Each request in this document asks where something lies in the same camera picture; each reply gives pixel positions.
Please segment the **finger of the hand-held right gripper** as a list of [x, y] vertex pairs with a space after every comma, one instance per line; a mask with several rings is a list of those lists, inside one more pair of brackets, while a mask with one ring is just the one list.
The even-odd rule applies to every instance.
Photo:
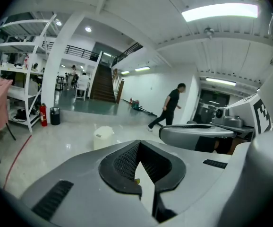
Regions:
[[212, 153], [216, 140], [234, 138], [236, 133], [211, 124], [182, 124], [163, 126], [159, 138], [167, 145]]

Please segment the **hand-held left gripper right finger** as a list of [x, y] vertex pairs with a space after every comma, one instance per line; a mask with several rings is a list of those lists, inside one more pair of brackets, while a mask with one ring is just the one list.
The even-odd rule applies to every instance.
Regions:
[[143, 166], [154, 165], [167, 185], [152, 197], [150, 214], [138, 215], [140, 227], [218, 227], [222, 209], [232, 192], [233, 156], [192, 151], [153, 141], [139, 141]]

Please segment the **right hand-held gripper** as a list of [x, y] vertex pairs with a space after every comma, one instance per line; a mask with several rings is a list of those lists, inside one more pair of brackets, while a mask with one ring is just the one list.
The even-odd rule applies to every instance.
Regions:
[[212, 118], [216, 125], [252, 138], [273, 128], [273, 72], [253, 95], [227, 107], [220, 107]]

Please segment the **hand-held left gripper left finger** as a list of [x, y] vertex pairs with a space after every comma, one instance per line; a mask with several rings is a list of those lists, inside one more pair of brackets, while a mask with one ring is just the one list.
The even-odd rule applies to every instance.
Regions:
[[145, 209], [138, 195], [122, 194], [109, 187], [99, 175], [100, 162], [130, 141], [76, 155], [51, 170], [21, 196], [32, 209], [59, 182], [72, 187], [52, 215], [60, 227], [155, 227], [158, 222]]

